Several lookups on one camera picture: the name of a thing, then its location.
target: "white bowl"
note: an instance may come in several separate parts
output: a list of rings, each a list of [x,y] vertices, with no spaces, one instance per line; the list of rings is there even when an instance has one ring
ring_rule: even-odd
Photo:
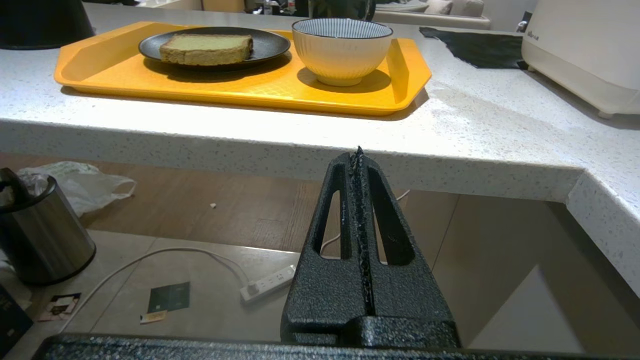
[[[302,62],[327,85],[352,86],[385,59],[391,28],[353,19],[307,19],[292,25]]]

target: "textured black metal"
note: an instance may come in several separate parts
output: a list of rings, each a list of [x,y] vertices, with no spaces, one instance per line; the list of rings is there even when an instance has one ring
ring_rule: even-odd
[[[66,334],[46,339],[34,360],[578,360],[594,357],[567,354],[483,352],[463,349],[373,349],[316,347],[279,343],[219,343],[91,334]],[[614,357],[600,359],[615,360]]]
[[[341,258],[332,260],[322,258],[320,248],[336,191]],[[387,265],[378,257],[374,209]],[[449,308],[382,170],[361,149],[329,164],[280,336],[284,342],[322,345],[460,345]]]

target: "trash can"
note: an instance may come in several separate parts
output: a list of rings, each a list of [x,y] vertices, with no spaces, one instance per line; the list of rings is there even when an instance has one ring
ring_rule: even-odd
[[[15,181],[3,184],[12,186],[17,196],[13,204],[0,206],[0,249],[21,281],[51,285],[89,265],[95,244],[53,177],[35,197],[18,189]]]

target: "sofa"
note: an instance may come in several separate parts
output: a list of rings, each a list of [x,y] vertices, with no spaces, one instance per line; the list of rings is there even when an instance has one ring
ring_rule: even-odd
[[[484,17],[482,0],[452,0],[451,12],[425,13],[430,1],[443,0],[411,0],[406,3],[377,4],[375,22],[393,24],[409,24],[419,26],[443,26],[448,28],[485,29],[491,28],[491,20]]]

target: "white cable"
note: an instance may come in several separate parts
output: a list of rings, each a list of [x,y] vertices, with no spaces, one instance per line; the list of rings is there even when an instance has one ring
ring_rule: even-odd
[[[404,192],[404,194],[402,194],[402,195],[400,195],[398,198],[396,198],[396,201],[400,201],[400,200],[402,200],[402,199],[403,199],[403,197],[405,197],[405,196],[406,196],[406,194],[408,194],[410,191],[411,191],[411,190],[407,190],[407,191],[405,191],[405,192]],[[322,246],[320,246],[320,255],[322,255],[322,253],[323,253],[323,251],[324,251],[324,248],[326,248],[326,247],[327,247],[327,245],[329,245],[329,244],[331,244],[331,243],[335,242],[335,240],[338,240],[339,238],[340,238],[340,234],[338,234],[338,235],[334,236],[333,238],[331,238],[331,239],[329,239],[329,240],[325,241],[325,242],[322,244]]]
[[[115,275],[117,275],[119,272],[121,272],[122,270],[128,268],[129,266],[139,262],[142,259],[148,258],[151,255],[156,255],[159,254],[161,252],[168,252],[168,251],[193,251],[193,252],[202,252],[204,254],[209,255],[210,257],[214,258],[215,260],[217,260],[219,263],[221,263],[222,265],[224,265],[226,268],[228,268],[229,270],[231,270],[232,273],[234,273],[234,275],[240,279],[240,277],[237,275],[236,270],[234,270],[231,266],[229,266],[228,264],[222,262],[220,259],[224,259],[229,261],[230,263],[235,264],[238,269],[240,269],[240,273],[242,273],[242,275],[244,276],[244,280],[240,280],[240,282],[242,283],[243,286],[247,286],[247,284],[249,283],[249,277],[246,275],[246,273],[244,272],[244,270],[242,269],[242,267],[236,263],[235,261],[226,258],[225,256],[216,254],[215,252],[212,251],[208,251],[208,250],[204,250],[204,249],[198,249],[195,247],[168,247],[166,249],[159,249],[159,250],[155,250],[152,252],[148,252],[138,258],[136,258],[135,260],[132,260],[131,262],[129,262],[128,264],[121,266],[119,269],[115,270],[114,272],[112,272],[111,274],[107,275],[107,277],[105,277],[103,280],[101,280],[101,282],[98,283],[98,285],[96,285],[93,290],[91,292],[89,292],[89,294],[84,298],[84,300],[80,303],[80,305],[78,305],[78,307],[75,309],[75,311],[71,314],[71,316],[69,317],[69,319],[65,322],[64,325],[62,325],[62,328],[60,329],[60,331],[58,332],[58,334],[61,334],[71,323],[71,321],[76,317],[76,315],[80,312],[80,310],[82,310],[82,308],[84,307],[84,305],[95,295],[96,292],[98,292],[98,290],[100,290],[100,288],[102,287],[102,285],[104,285],[107,281],[110,280],[110,278],[114,277]]]

